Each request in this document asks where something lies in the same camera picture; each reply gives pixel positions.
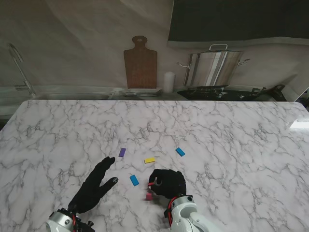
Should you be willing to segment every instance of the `small block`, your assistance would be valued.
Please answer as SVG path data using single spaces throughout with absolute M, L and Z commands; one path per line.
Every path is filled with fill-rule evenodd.
M 176 151 L 177 151 L 177 153 L 178 153 L 180 156 L 184 156 L 184 155 L 185 155 L 185 153 L 184 153 L 179 147 L 176 149 Z
M 119 153 L 119 157 L 123 157 L 125 155 L 126 149 L 125 148 L 121 148 L 120 153 Z
M 152 194 L 151 194 L 151 193 L 147 193 L 147 194 L 146 194 L 146 200 L 152 201 L 152 199 L 153 199 Z
M 133 184 L 134 186 L 136 186 L 136 185 L 139 184 L 139 181 L 137 180 L 137 178 L 136 178 L 135 175 L 130 176 L 130 179 L 131 179 L 132 184 Z
M 145 159 L 144 161 L 145 163 L 151 163 L 151 162 L 155 162 L 155 159 L 152 157 L 152 158 Z

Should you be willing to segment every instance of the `white marble table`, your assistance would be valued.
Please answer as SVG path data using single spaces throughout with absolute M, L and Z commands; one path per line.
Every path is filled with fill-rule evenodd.
M 143 200 L 154 168 L 180 170 L 226 232 L 309 231 L 309 113 L 298 103 L 36 100 L 0 132 L 0 232 L 41 231 L 105 156 L 116 162 L 104 180 L 119 182 L 81 215 L 97 232 L 169 230 L 166 202 Z

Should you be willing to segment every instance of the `stainless steel pot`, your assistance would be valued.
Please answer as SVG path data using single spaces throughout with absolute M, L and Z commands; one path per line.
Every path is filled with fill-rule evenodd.
M 225 46 L 225 50 L 212 51 L 213 46 Z M 250 59 L 240 62 L 243 51 L 228 51 L 227 44 L 213 44 L 209 50 L 189 54 L 184 86 L 223 86 L 229 85 L 237 66 L 247 63 Z

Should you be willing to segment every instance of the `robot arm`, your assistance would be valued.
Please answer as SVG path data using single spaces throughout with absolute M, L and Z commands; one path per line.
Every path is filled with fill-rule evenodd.
M 46 221 L 48 232 L 95 232 L 91 228 L 93 225 L 92 221 L 88 221 L 88 224 L 83 223 L 80 218 L 64 208 L 53 212 Z
M 197 212 L 192 196 L 182 196 L 171 204 L 172 232 L 222 232 Z

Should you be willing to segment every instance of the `purple block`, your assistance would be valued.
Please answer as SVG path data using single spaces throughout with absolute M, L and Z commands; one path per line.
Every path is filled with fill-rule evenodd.
M 125 148 L 121 148 L 120 153 L 119 153 L 119 157 L 123 157 L 125 155 L 126 149 Z

